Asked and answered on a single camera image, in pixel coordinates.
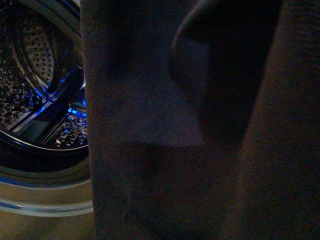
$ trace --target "perforated drum surface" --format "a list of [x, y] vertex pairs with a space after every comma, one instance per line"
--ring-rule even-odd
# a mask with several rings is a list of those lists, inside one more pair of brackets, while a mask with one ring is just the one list
[[44, 17], [0, 0], [0, 135], [53, 150], [88, 145], [86, 113], [71, 107], [76, 97], [85, 106], [83, 72], [65, 39]]
[[49, 86], [54, 74], [54, 52], [50, 37], [46, 34], [42, 24], [38, 18], [31, 14], [25, 14], [17, 22], [17, 26], [21, 26], [19, 30], [22, 49], [33, 68], [32, 70]]

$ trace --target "blue led light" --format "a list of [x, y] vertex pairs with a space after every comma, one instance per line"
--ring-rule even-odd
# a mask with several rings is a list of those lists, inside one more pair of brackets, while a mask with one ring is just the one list
[[83, 112], [74, 110], [74, 109], [72, 109], [72, 108], [69, 108], [69, 109], [68, 109], [68, 112], [71, 113], [71, 114], [74, 114], [74, 115], [76, 115], [76, 116], [83, 117], [83, 118], [85, 118], [85, 117], [87, 116], [86, 113], [83, 113]]

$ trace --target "gray fabric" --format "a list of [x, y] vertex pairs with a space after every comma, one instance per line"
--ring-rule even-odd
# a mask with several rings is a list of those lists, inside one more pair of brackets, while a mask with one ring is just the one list
[[318, 238], [319, 12], [81, 2], [98, 240]]

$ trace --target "fabric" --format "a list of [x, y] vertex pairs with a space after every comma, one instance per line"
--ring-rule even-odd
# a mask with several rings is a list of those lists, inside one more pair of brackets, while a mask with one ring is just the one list
[[96, 239], [318, 239], [319, 18], [82, 0]]

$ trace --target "washing machine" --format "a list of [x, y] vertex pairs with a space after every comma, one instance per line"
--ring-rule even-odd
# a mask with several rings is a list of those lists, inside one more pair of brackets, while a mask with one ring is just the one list
[[0, 240], [94, 239], [79, 0], [0, 0]]

